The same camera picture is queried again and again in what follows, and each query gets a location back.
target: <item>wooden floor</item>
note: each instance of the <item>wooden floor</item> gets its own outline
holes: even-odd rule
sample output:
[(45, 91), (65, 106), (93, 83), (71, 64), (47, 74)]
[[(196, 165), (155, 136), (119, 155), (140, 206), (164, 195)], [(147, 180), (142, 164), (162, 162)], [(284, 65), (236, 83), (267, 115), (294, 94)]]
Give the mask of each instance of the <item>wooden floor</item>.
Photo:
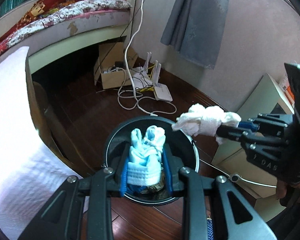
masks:
[[(172, 115), (161, 116), (173, 121), (195, 103), (204, 106), (215, 105), (210, 98), (199, 90), (187, 84), (171, 73), (162, 70), (160, 82), (166, 84), (171, 92), (173, 103), (177, 112)], [(117, 91), (100, 91), (94, 86), (93, 72), (82, 73), (77, 79), (68, 84), (49, 90), (49, 100), (55, 113), (66, 128), (68, 135), (85, 149), (86, 160), (96, 169), (103, 163), (103, 147), (108, 135), (121, 122), (144, 113), (138, 109), (127, 111), (117, 102)], [(133, 99), (123, 100), (126, 107), (134, 104)], [(144, 99), (140, 105), (148, 111), (173, 111), (173, 107), (161, 102)], [(212, 137), (197, 136), (195, 138), (200, 159), (208, 163), (218, 148)], [(218, 175), (213, 168), (200, 161), (199, 173), (214, 178)], [(252, 205), (255, 199), (245, 193), (245, 197)], [(183, 199), (160, 207), (145, 207), (132, 203), (124, 198), (112, 199), (112, 226), (115, 240), (154, 239), (170, 240), (180, 239), (182, 222)], [(82, 239), (85, 239), (85, 223), (83, 223)]]

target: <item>cardboard box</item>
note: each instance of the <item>cardboard box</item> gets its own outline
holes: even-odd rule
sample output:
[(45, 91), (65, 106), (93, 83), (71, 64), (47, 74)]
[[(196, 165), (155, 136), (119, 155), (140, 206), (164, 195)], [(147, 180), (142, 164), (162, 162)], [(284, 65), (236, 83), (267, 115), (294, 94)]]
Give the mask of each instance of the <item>cardboard box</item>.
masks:
[[(133, 48), (129, 47), (127, 52), (127, 58), (128, 58), (128, 67), (131, 69), (133, 68), (138, 58), (138, 54), (135, 52)], [(123, 82), (124, 82), (123, 84), (124, 86), (131, 85), (131, 81), (129, 79), (127, 70), (125, 70), (126, 77), (127, 77), (126, 80), (124, 80), (123, 71), (114, 71), (114, 72), (105, 73), (106, 71), (108, 71), (114, 66), (116, 61), (124, 61), (123, 42), (100, 44), (99, 57), (93, 68), (95, 73), (94, 84), (97, 83), (97, 80), (101, 76), (103, 89), (120, 87)]]

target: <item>white cable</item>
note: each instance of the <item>white cable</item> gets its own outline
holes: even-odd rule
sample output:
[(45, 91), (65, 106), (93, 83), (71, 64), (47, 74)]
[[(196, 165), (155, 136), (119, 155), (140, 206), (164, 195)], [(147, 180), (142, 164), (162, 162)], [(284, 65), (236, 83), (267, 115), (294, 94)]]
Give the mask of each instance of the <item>white cable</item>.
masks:
[[(131, 85), (132, 85), (132, 90), (125, 90), (125, 91), (121, 91), (126, 79), (127, 79), (127, 75), (126, 75), (126, 72), (124, 71), (124, 82), (122, 84), (122, 86), (119, 88), (119, 91), (118, 91), (118, 103), (119, 105), (123, 108), (123, 109), (126, 109), (126, 110), (132, 110), (136, 107), (138, 107), (141, 111), (143, 111), (144, 113), (146, 114), (154, 114), (154, 113), (162, 113), (162, 114), (174, 114), (176, 111), (177, 111), (177, 108), (174, 104), (172, 104), (171, 102), (167, 102), (168, 104), (172, 105), (175, 110), (171, 113), (168, 113), (168, 112), (164, 112), (164, 111), (152, 111), (152, 112), (148, 112), (146, 110), (144, 110), (141, 106), (139, 106), (139, 101), (144, 99), (144, 98), (150, 98), (152, 100), (156, 100), (155, 98), (152, 98), (152, 97), (143, 97), (143, 95), (139, 92), (136, 91), (136, 87), (135, 87), (135, 84), (133, 82), (133, 78), (131, 76), (131, 73), (130, 73), (130, 70), (129, 70), (129, 66), (128, 66), (128, 59), (127, 59), (127, 52), (128, 52), (128, 49), (132, 43), (132, 40), (134, 38), (134, 36), (140, 31), (140, 28), (141, 28), (141, 24), (142, 24), (142, 19), (143, 19), (143, 0), (141, 0), (141, 18), (140, 18), (140, 24), (139, 24), (139, 27), (138, 27), (138, 30), (132, 35), (131, 39), (130, 39), (130, 42), (129, 44), (127, 45), (126, 49), (125, 49), (125, 52), (124, 52), (124, 62), (125, 62), (125, 65), (126, 65), (126, 69), (127, 69), (127, 73), (128, 73), (128, 76), (129, 76), (129, 79), (131, 81)], [(121, 94), (124, 93), (124, 92), (132, 92), (133, 93), (133, 96), (122, 96)], [(134, 98), (136, 100), (136, 103), (134, 104), (133, 107), (131, 108), (127, 108), (125, 106), (123, 106), (121, 103), (120, 103), (120, 98)]]
[[(127, 80), (127, 75), (126, 75), (126, 72), (124, 71), (124, 69), (123, 69), (123, 68), (119, 68), (119, 67), (118, 67), (117, 69), (123, 70), (123, 72), (124, 72), (124, 80)], [(132, 109), (135, 109), (136, 106), (138, 106), (138, 108), (140, 109), (141, 107), (139, 106), (139, 101), (140, 101), (141, 99), (144, 99), (144, 98), (149, 98), (149, 99), (152, 99), (152, 100), (156, 100), (155, 98), (152, 98), (152, 97), (144, 97), (142, 93), (140, 93), (140, 92), (138, 92), (138, 91), (135, 91), (135, 90), (134, 90), (134, 91), (135, 91), (135, 94), (134, 94), (133, 96), (122, 96), (122, 94), (125, 93), (125, 92), (134, 92), (133, 90), (123, 90), (123, 91), (121, 91), (121, 89), (123, 88), (124, 83), (125, 83), (125, 81), (122, 83), (121, 87), (120, 87), (119, 90), (118, 90), (118, 98), (117, 98), (119, 105), (120, 105), (123, 109), (126, 109), (126, 110), (132, 110)], [(135, 98), (135, 99), (136, 99), (136, 103), (134, 104), (133, 107), (127, 108), (127, 107), (125, 107), (125, 106), (123, 106), (123, 105), (121, 104), (120, 98)], [(174, 114), (174, 113), (177, 111), (176, 106), (175, 106), (174, 104), (170, 103), (170, 102), (166, 102), (166, 103), (168, 103), (168, 104), (170, 104), (170, 105), (172, 105), (172, 106), (174, 107), (174, 111), (173, 111), (173, 112), (168, 113), (168, 112), (159, 111), (159, 110), (155, 110), (155, 111), (152, 111), (152, 112), (148, 112), (148, 111), (146, 111), (146, 110), (144, 110), (144, 109), (143, 109), (143, 112), (145, 112), (146, 114), (154, 114), (154, 113)]]
[(241, 180), (243, 180), (243, 181), (245, 181), (245, 182), (248, 182), (248, 183), (251, 183), (251, 184), (259, 185), (259, 186), (265, 186), (265, 187), (274, 187), (274, 188), (276, 188), (276, 186), (272, 186), (272, 185), (265, 185), (265, 184), (261, 184), (261, 183), (253, 182), (253, 181), (250, 181), (250, 180), (247, 180), (247, 179), (243, 179), (243, 178), (242, 178)]
[(213, 166), (213, 165), (211, 165), (211, 164), (205, 162), (205, 161), (202, 160), (202, 159), (199, 159), (199, 160), (202, 161), (202, 162), (204, 162), (205, 164), (209, 165), (210, 167), (215, 168), (215, 169), (218, 170), (218, 171), (221, 171), (221, 172), (224, 173), (228, 178), (230, 177), (228, 173), (225, 173), (224, 171), (222, 171), (222, 170), (218, 169), (217, 167), (215, 167), (215, 166)]
[[(224, 172), (224, 171), (218, 169), (217, 167), (213, 166), (212, 164), (209, 164), (209, 163), (205, 162), (205, 161), (202, 160), (202, 159), (199, 159), (199, 160), (202, 161), (203, 163), (205, 163), (205, 164), (211, 166), (212, 168), (215, 168), (216, 170), (221, 171), (223, 174), (225, 174), (225, 175), (228, 177), (228, 179), (230, 178), (230, 175), (229, 175), (228, 173), (226, 173), (226, 172)], [(251, 184), (259, 185), (259, 186), (276, 188), (276, 186), (266, 185), (266, 184), (261, 184), (261, 183), (253, 182), (253, 181), (250, 181), (250, 180), (247, 180), (247, 179), (244, 179), (244, 178), (241, 178), (241, 180), (243, 180), (243, 181), (245, 181), (245, 182), (248, 182), (248, 183), (251, 183)]]

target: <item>white cloth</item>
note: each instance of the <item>white cloth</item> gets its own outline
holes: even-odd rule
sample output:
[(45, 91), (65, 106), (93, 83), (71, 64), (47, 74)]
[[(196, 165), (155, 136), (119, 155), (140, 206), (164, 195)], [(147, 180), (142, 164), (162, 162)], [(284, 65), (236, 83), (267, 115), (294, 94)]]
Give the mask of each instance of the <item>white cloth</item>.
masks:
[(200, 104), (192, 105), (187, 113), (181, 114), (177, 122), (172, 125), (172, 130), (182, 130), (187, 135), (197, 136), (203, 134), (215, 136), (220, 125), (238, 127), (241, 117), (232, 112), (224, 112), (219, 106), (205, 108)]
[(164, 129), (155, 125), (148, 127), (143, 139), (139, 129), (134, 129), (131, 132), (128, 184), (151, 186), (159, 183), (161, 154), (165, 140)]
[(30, 115), (21, 47), (0, 63), (0, 228), (17, 240), (73, 170), (42, 142)]

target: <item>bed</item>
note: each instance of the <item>bed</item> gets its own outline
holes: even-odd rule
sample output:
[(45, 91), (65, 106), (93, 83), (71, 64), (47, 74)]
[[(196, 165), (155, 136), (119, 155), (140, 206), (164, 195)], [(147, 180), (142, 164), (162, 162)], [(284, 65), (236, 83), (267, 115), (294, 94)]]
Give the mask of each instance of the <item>bed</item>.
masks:
[(29, 46), (34, 73), (73, 51), (120, 36), (130, 37), (135, 0), (80, 0), (18, 29), (0, 43), (0, 63)]

